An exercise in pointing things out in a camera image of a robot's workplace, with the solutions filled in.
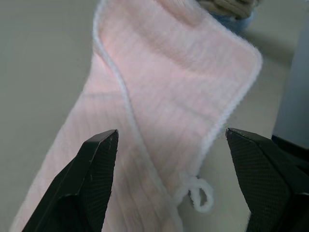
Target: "gray floor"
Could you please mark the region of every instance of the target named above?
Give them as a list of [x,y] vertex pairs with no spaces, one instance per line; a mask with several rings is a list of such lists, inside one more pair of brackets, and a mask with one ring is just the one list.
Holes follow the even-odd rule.
[[[96,0],[0,2],[0,232],[8,228],[87,77]],[[260,77],[227,126],[270,137],[306,13],[300,0],[266,0],[245,33],[264,55]],[[244,231],[248,207],[223,135],[201,168],[211,213],[179,207],[187,231]]]

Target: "white loop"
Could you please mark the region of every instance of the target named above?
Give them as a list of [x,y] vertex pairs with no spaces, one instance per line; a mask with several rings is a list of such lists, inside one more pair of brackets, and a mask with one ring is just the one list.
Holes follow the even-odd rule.
[[[201,196],[199,194],[199,190],[203,190],[205,195],[207,196],[207,201],[201,205]],[[190,197],[193,202],[193,207],[200,213],[208,212],[214,203],[213,199],[213,188],[207,183],[204,179],[197,179],[193,177],[190,180]]]

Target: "pink washcloth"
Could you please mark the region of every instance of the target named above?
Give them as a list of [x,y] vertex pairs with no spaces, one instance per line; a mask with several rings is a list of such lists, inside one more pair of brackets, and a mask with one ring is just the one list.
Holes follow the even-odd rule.
[[[31,185],[11,231],[21,231],[55,175],[94,134],[118,129],[103,231],[182,231],[177,206],[206,153],[255,81],[261,56],[195,0],[103,0],[87,83]],[[199,189],[207,194],[200,205]]]

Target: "blue object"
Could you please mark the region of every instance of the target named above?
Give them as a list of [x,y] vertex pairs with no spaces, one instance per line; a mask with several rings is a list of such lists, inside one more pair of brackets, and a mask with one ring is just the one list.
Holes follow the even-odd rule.
[[240,20],[235,19],[234,17],[225,16],[225,15],[216,15],[212,13],[211,15],[215,19],[217,19],[223,26],[225,26],[230,31],[236,34],[239,34],[243,30],[245,30],[254,18],[254,12],[251,13],[250,17],[246,19],[240,19]]

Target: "pink fabric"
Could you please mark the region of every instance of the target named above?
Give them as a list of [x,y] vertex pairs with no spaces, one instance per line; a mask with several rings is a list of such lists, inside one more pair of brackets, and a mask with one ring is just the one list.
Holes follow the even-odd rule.
[[82,143],[111,129],[119,145],[102,231],[181,231],[177,206],[203,184],[193,177],[261,67],[257,50],[194,0],[104,0],[96,16],[88,81],[11,231]]

